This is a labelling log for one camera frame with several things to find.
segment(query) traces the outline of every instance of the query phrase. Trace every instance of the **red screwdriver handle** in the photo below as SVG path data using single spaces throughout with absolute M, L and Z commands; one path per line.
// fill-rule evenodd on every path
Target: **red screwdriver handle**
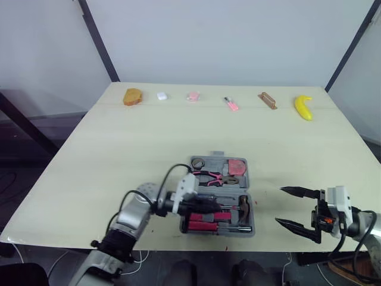
M 189 222 L 188 230 L 190 231 L 217 231 L 217 222 Z
M 192 221 L 208 221 L 205 216 L 212 215 L 211 220 L 230 220 L 232 219 L 232 214 L 230 212 L 219 212 L 213 214 L 201 214 L 201 213 L 191 213 L 189 220 Z

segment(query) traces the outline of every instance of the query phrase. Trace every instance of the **black cable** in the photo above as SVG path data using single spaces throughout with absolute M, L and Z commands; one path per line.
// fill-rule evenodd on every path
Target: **black cable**
M 149 205 L 151 206 L 151 208 L 154 206 L 153 202 L 152 202 L 152 201 L 151 201 L 145 194 L 143 194 L 143 193 L 141 193 L 141 192 L 139 192 L 139 191 L 135 191 L 134 189 L 132 189 L 131 191 L 128 191 L 128 192 L 124 195 L 124 197 L 123 197 L 123 199 L 122 199 L 122 201 L 121 201 L 121 203 L 120 203 L 119 211 L 122 210 L 124 201 L 126 200 L 127 196 L 128 196 L 129 194 L 131 194 L 131 193 L 135 193 L 135 194 L 137 194 L 137 195 L 140 195 L 142 198 L 144 198 L 144 199 L 146 200 L 147 203 L 149 203 Z
M 123 197 L 123 199 L 122 199 L 122 201 L 121 201 L 121 203 L 120 203 L 118 212 L 117 212 L 116 214 L 114 214 L 114 215 L 111 217 L 111 219 L 108 221 L 108 225 L 107 225 L 107 228 L 106 228 L 106 234 L 107 234 L 107 232 L 108 232 L 108 229 L 109 229 L 110 226 L 111 226 L 111 222 L 113 222 L 113 220 L 115 219 L 115 217 L 116 217 L 117 215 L 119 215 L 120 211 L 121 211 L 122 208 L 123 208 L 124 201 L 126 200 L 126 198 L 128 197 L 128 195 L 131 194 L 131 193 L 140 195 L 142 198 L 144 198 L 144 199 L 146 200 L 147 203 L 149 203 L 149 205 L 151 206 L 151 208 L 154 207 L 153 202 L 152 202 L 152 201 L 151 201 L 145 194 L 143 194 L 143 193 L 141 193 L 141 192 L 139 192 L 139 191 L 135 191 L 134 189 L 132 189 L 131 191 L 126 192 L 126 194 L 124 195 L 124 197 Z
M 364 213 L 371 213 L 372 214 L 372 221 L 368 227 L 368 230 L 365 232 L 365 234 L 363 235 L 363 237 L 360 239 L 356 249 L 355 249 L 355 254 L 353 256 L 353 260 L 352 260 L 352 268 L 353 268 L 353 273 L 354 275 L 356 276 L 356 278 L 358 280 L 360 280 L 362 283 L 365 283 L 365 284 L 372 284 L 374 282 L 381 282 L 381 279 L 377 279 L 377 278 L 373 278 L 373 277 L 367 277 L 367 278 L 362 278 L 360 277 L 360 275 L 358 274 L 357 272 L 357 256 L 358 256 L 358 253 L 360 252 L 360 248 L 361 246 L 363 246 L 365 240 L 368 238 L 369 234 L 371 233 L 372 229 L 374 228 L 374 225 L 376 224 L 376 221 L 377 221 L 377 214 L 372 211 L 372 210 L 363 210 Z
M 0 202 L 0 207 L 3 206 L 4 204 L 7 204 L 7 203 L 10 203 L 13 199 L 15 199 L 16 197 L 18 197 L 20 194 L 22 194 L 23 192 L 25 192 L 25 190 L 29 190 L 32 188 L 33 184 L 32 185 L 29 185 L 27 186 L 26 188 L 23 188 L 21 189 L 19 192 L 16 192 L 15 194 L 11 195 L 10 197 L 8 198 L 5 198 L 4 201 Z
M 373 220 L 372 220 L 372 223 L 370 224 L 370 226 L 369 226 L 367 232 L 364 234 L 364 236 L 363 236 L 362 239 L 360 240 L 359 244 L 357 245 L 357 247 L 356 247 L 357 254 L 356 254 L 356 250 L 355 250 L 356 258 L 357 258 L 357 256 L 358 256 L 358 252 L 359 252 L 361 246 L 363 245 L 363 243 L 364 243 L 366 237 L 369 235 L 369 233 L 370 233 L 371 230 L 373 229 L 374 224 L 376 223 L 376 219 L 377 219 L 377 215 L 374 216 L 374 218 L 373 218 Z M 346 230 L 346 221 L 345 221 L 345 219 L 344 219 L 343 221 L 339 220 L 339 223 L 341 223 L 341 222 L 344 224 L 344 229 Z M 357 275 L 356 275 L 354 271 L 351 271 L 351 270 L 349 270 L 349 269 L 347 269 L 347 268 L 341 266 L 340 264 L 336 263 L 336 260 L 332 258 L 332 254 L 337 253 L 337 252 L 341 249 L 341 247 L 342 247 L 343 244 L 344 244 L 345 237 L 346 237 L 345 232 L 344 232 L 344 231 L 341 231 L 341 239 L 340 239 L 340 241 L 339 241 L 339 244 L 336 246 L 336 248 L 335 248 L 330 254 L 328 254 L 328 259 L 329 259 L 329 261 L 330 261 L 333 265 L 335 265 L 337 268 L 339 268 L 340 270 L 342 270 L 342 271 L 344 271 L 344 272 L 346 272 L 346 273 L 348 273 L 348 274 L 351 274 L 351 275 L 353 275 L 353 276 L 356 276 L 357 279 L 359 279 L 360 281 L 362 281 L 362 282 L 365 283 L 365 284 L 371 284 L 371 283 L 374 283 L 374 282 L 381 282 L 381 279 L 378 279 L 378 278 L 373 278 L 373 277 L 364 276 L 364 275 L 360 275 L 360 274 L 357 274 Z
M 117 212 L 116 214 L 114 214 L 114 215 L 111 217 L 111 219 L 108 221 L 107 228 L 106 228 L 106 234 L 107 234 L 107 232 L 108 232 L 108 229 L 109 229 L 110 226 L 111 226 L 111 222 L 115 219 L 115 217 L 116 217 L 117 215 L 119 215 L 119 212 Z
M 4 178 L 4 177 L 6 177 L 6 176 L 8 176 L 8 175 L 13 175 L 13 179 L 12 179 L 12 181 L 4 188 L 4 189 L 2 189 L 1 191 L 0 191 L 0 195 L 1 194 L 3 194 L 15 181 L 16 181 L 16 179 L 17 179 L 17 174 L 15 173 L 15 172 L 7 172 L 7 173 L 5 173 L 4 175 L 2 175 L 1 177 L 0 177 L 0 180 L 2 179 L 2 178 Z
M 172 172 L 172 170 L 176 167 L 179 167 L 179 166 L 183 166 L 185 168 L 188 169 L 188 172 L 191 173 L 192 172 L 192 168 L 190 166 L 188 166 L 187 164 L 175 164 L 173 165 L 167 172 L 167 174 L 165 175 L 164 179 L 163 179 L 163 182 L 161 183 L 160 185 L 160 189 L 159 189 L 159 193 L 157 194 L 157 197 L 156 197 L 156 204 L 159 203 L 159 197 L 160 197 L 160 194 L 161 194 L 161 191 L 163 190 L 163 187 L 164 187 L 164 184 L 165 182 L 167 181 L 167 178 L 169 176 L 169 174 Z

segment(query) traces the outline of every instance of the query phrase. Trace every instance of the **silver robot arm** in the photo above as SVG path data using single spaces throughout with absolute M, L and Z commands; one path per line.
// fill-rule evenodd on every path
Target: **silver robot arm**
M 302 224 L 286 219 L 276 219 L 282 226 L 293 232 L 309 238 L 316 243 L 321 243 L 321 232 L 328 232 L 335 238 L 340 238 L 341 243 L 333 251 L 339 251 L 345 237 L 351 237 L 359 241 L 358 252 L 364 245 L 370 255 L 371 263 L 377 275 L 381 277 L 381 214 L 373 211 L 361 211 L 351 205 L 351 198 L 344 186 L 328 188 L 327 200 L 324 190 L 311 190 L 300 186 L 286 186 L 282 191 L 296 197 L 308 197 L 317 199 L 315 210 L 312 211 L 311 226 L 314 229 L 307 229 Z M 370 278 L 372 281 L 381 281 L 377 278 Z
M 220 206 L 209 200 L 195 198 L 198 179 L 188 173 L 177 185 L 176 192 L 160 191 L 158 185 L 145 183 L 119 212 L 101 242 L 92 241 L 96 247 L 87 256 L 71 279 L 69 286 L 114 285 L 126 262 L 133 263 L 132 249 L 146 228 L 152 214 L 166 216 L 168 212 L 182 216 L 190 213 L 213 213 Z

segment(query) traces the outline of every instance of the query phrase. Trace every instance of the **banana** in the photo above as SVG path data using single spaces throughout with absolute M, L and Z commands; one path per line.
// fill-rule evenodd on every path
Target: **banana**
M 296 98 L 295 100 L 295 108 L 298 110 L 298 113 L 303 117 L 305 120 L 311 121 L 313 118 L 313 115 L 311 111 L 308 109 L 308 107 L 304 104 L 304 101 L 311 100 L 312 97 L 306 97 L 305 95 L 301 95 Z

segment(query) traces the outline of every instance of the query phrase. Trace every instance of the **tool kit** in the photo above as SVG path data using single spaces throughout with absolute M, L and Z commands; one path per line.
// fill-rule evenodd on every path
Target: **tool kit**
M 197 197 L 216 201 L 221 205 L 221 211 L 182 216 L 181 232 L 252 237 L 255 234 L 254 209 L 247 193 L 247 161 L 224 157 L 224 152 L 214 151 L 211 156 L 191 157 L 190 164 L 199 179 Z

